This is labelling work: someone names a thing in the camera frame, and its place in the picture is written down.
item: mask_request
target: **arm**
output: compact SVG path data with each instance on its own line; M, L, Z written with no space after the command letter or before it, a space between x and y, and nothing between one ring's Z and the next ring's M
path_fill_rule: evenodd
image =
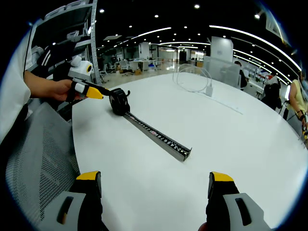
M63 79L55 82L25 71L25 84L29 87L32 98L52 98L65 101L67 93L71 89L72 81Z
M297 105L297 102L295 100L295 96L297 94L297 88L296 88L296 85L295 83L292 83L291 84L291 89L290 89L290 93L289 93L289 101L290 101L290 105L294 108L294 110L296 111L297 113L297 117L300 118L303 113L301 112L301 110L299 109L298 105ZM305 119L302 119L302 125L305 126L306 123L305 123Z

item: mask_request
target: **cardboard box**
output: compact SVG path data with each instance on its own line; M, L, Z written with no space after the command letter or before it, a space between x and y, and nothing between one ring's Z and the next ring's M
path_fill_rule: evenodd
M135 75L141 75L142 74L142 72L141 72L141 70L140 69L137 69L137 70L135 70Z

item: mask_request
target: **human hand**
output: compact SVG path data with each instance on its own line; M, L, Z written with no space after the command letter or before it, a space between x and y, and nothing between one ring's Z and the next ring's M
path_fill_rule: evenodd
M69 79L63 79L57 82L53 82L51 87L51 97L58 101L65 101L68 91L71 89L72 81ZM83 99L77 92L75 93L75 100Z

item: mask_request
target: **shelf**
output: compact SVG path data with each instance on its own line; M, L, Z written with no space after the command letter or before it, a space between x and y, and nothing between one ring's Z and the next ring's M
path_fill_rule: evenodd
M52 17L42 21L34 34L32 47L46 46L63 40L73 30L83 30L84 23L90 16L92 4L79 5L68 10L56 13Z

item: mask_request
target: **gray mesh chair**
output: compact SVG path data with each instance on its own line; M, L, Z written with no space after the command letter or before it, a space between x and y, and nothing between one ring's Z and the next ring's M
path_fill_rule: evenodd
M37 227L46 206L68 191L80 174L72 126L47 103L25 122L6 167L8 188L30 223Z

